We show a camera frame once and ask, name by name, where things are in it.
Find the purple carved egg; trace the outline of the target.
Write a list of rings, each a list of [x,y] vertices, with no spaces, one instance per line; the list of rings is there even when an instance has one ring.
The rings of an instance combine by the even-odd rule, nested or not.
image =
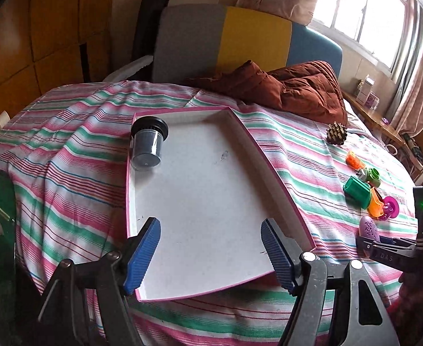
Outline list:
[[[377,226],[369,216],[363,216],[360,219],[360,237],[380,241]]]

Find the magenta plastic funnel cup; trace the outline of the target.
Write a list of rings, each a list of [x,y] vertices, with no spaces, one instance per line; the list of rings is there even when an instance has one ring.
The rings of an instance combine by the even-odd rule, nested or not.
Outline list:
[[[383,199],[383,214],[379,216],[379,219],[395,219],[399,214],[399,204],[392,196],[387,196]]]

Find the orange cube block toy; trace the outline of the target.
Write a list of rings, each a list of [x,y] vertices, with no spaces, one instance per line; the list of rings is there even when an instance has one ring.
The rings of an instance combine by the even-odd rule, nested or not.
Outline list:
[[[366,164],[353,152],[349,151],[345,158],[346,164],[354,170],[365,169]]]

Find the orange plastic scoop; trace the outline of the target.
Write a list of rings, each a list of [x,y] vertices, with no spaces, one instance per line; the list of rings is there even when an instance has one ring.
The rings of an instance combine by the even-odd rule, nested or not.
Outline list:
[[[384,216],[383,198],[380,196],[375,187],[371,187],[370,189],[370,204],[368,205],[367,210],[375,219],[379,219],[381,216]]]

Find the green plastic holder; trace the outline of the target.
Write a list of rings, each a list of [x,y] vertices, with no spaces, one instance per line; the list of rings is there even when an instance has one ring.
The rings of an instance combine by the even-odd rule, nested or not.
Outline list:
[[[346,195],[352,198],[361,208],[368,208],[371,201],[371,187],[356,176],[350,176],[343,186]]]

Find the green plug-in device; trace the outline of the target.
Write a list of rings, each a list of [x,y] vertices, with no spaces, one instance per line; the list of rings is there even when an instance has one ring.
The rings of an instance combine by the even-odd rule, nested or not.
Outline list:
[[[371,187],[381,185],[380,173],[375,168],[358,169],[355,174],[362,182],[368,183]]]

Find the white tray with pink rim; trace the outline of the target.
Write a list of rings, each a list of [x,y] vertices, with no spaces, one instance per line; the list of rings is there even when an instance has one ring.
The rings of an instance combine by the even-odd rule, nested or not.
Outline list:
[[[169,127],[161,163],[126,172],[127,234],[138,234],[150,217],[161,224],[136,290],[139,301],[201,296],[269,274],[260,232],[268,218],[302,250],[315,248],[286,185],[232,109],[159,109],[154,115]]]

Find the wooden side table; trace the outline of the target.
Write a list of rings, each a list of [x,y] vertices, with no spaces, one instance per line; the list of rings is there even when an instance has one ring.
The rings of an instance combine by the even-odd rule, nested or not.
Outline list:
[[[362,117],[365,125],[384,144],[392,145],[391,152],[397,152],[395,157],[408,169],[409,175],[416,185],[423,185],[423,132],[413,138],[413,145],[398,133],[376,110],[368,109],[357,102],[354,95],[343,91],[343,97],[355,113]]]

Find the clear jar with black lid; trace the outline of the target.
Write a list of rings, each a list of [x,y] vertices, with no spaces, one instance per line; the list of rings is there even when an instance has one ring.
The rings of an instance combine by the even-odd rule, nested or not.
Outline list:
[[[157,116],[142,116],[131,127],[131,164],[136,170],[151,170],[161,163],[167,123]]]

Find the brown pine cone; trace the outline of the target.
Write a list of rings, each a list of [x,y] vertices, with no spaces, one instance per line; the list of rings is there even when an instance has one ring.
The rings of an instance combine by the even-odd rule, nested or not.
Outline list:
[[[327,128],[326,134],[326,140],[329,144],[343,145],[346,141],[348,132],[343,124],[333,122]]]

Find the striped pink green bedspread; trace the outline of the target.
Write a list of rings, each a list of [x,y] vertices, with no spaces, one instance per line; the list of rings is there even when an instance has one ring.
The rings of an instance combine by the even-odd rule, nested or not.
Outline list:
[[[227,106],[236,111],[280,175],[329,262],[357,257],[361,212],[343,183],[352,150],[378,169],[381,195],[399,202],[396,219],[377,228],[415,238],[413,181],[404,166],[349,114],[348,140],[327,145],[325,125],[246,105],[196,88],[124,81],[75,84],[47,92],[0,131],[0,170],[17,196],[17,254],[42,294],[58,262],[97,260],[121,246],[126,229],[126,156],[132,117],[141,109]],[[277,345],[294,304],[269,275],[199,298],[129,306],[146,345]]]

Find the pink window curtain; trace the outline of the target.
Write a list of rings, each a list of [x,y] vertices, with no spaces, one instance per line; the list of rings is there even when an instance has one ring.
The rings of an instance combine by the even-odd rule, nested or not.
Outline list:
[[[399,88],[399,103],[388,110],[392,127],[398,133],[407,133],[411,137],[423,130],[423,13],[421,18],[419,28],[422,32],[418,34],[415,47],[416,63],[406,72],[409,80]]]

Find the rust brown quilted blanket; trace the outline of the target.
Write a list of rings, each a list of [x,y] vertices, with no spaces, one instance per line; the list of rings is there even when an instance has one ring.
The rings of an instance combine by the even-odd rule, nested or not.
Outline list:
[[[186,85],[247,104],[291,112],[315,122],[343,125],[348,122],[338,78],[332,66],[322,60],[268,73],[248,60],[227,74],[189,78]]]

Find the grey yellow blue headboard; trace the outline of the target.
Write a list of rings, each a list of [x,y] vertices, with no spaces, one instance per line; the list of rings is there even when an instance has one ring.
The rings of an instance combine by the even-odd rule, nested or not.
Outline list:
[[[201,74],[229,73],[248,60],[265,72],[323,60],[338,74],[343,54],[330,38],[255,10],[186,4],[161,14],[153,82],[181,84]]]

